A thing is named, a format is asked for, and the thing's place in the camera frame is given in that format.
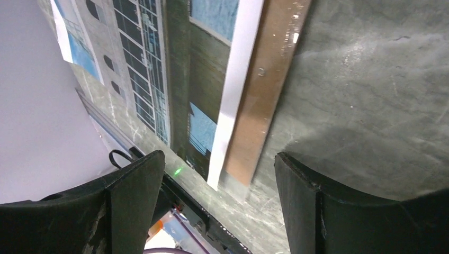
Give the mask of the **building photo print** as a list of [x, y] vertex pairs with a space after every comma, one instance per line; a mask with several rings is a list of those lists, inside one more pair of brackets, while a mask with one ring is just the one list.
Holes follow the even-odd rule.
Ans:
[[65, 61], [217, 189], [262, 1], [50, 1]]

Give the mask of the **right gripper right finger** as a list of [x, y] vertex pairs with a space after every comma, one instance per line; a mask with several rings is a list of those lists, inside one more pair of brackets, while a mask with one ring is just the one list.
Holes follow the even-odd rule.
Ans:
[[339, 183], [293, 156], [274, 162], [292, 253], [448, 253], [448, 190], [406, 201]]

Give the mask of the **brown backing board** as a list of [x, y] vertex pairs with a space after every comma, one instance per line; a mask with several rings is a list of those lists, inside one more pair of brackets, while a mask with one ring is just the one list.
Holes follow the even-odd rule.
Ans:
[[312, 1], [266, 1], [224, 167], [249, 187]]

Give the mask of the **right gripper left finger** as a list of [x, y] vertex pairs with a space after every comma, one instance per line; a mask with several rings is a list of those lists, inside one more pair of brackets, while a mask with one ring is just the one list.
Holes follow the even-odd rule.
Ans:
[[1, 253], [142, 253], [165, 169], [154, 151], [39, 201], [1, 205]]

